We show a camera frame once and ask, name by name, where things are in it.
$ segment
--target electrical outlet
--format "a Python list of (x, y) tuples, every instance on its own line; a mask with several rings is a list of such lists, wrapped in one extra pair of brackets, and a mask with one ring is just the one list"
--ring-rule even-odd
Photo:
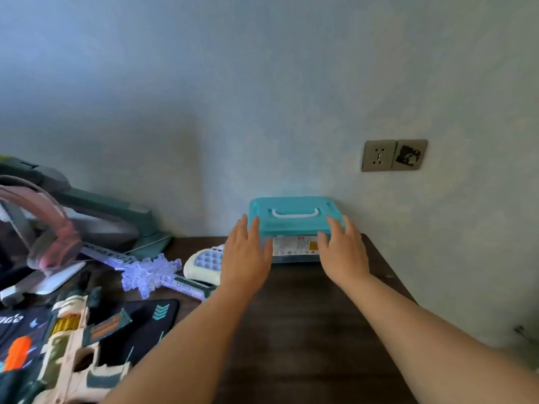
[(392, 171), (417, 170), (421, 167), (425, 152), (427, 151), (427, 140), (399, 140), (393, 158)]
[(395, 140), (371, 140), (365, 143), (361, 171), (389, 171), (393, 163)]

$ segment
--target arrow graphic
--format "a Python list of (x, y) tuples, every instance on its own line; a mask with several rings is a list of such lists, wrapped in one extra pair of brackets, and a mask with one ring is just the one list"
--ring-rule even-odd
[(163, 319), (166, 316), (166, 313), (168, 312), (169, 306), (170, 304), (165, 305), (165, 306), (157, 305), (155, 307), (155, 311), (154, 311), (154, 315), (152, 316), (152, 319), (153, 320)]

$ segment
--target turquoise plastic box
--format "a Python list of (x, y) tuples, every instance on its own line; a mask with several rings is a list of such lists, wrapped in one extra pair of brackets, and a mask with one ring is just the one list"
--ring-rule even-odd
[(342, 214), (327, 197), (261, 197), (249, 203), (249, 226), (260, 218), (260, 239), (273, 238), (273, 263), (320, 260), (316, 236), (330, 234), (327, 216), (344, 226)]

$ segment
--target headphones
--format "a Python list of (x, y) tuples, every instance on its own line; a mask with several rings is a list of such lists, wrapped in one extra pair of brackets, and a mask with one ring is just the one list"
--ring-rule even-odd
[(0, 185), (0, 200), (16, 204), (50, 225), (30, 247), (26, 260), (28, 266), (50, 275), (52, 270), (63, 268), (73, 261), (83, 242), (60, 203), (47, 191), (25, 179), (6, 175), (0, 175), (0, 178), (23, 183), (38, 191), (28, 187)]

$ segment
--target dark wooden tabletop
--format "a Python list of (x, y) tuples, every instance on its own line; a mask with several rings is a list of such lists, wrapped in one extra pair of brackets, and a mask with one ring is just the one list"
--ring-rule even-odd
[[(363, 238), (371, 272), (412, 299), (370, 239)], [(176, 238), (165, 256), (185, 262), (225, 239)], [(105, 298), (140, 299), (138, 291), (123, 292), (119, 272), (97, 263), (88, 269), (96, 273), (90, 285), (102, 286)], [(150, 297), (178, 299), (177, 321), (200, 304), (166, 288)], [(273, 265), (236, 332), (215, 402), (416, 403), (367, 320), (318, 263)]]

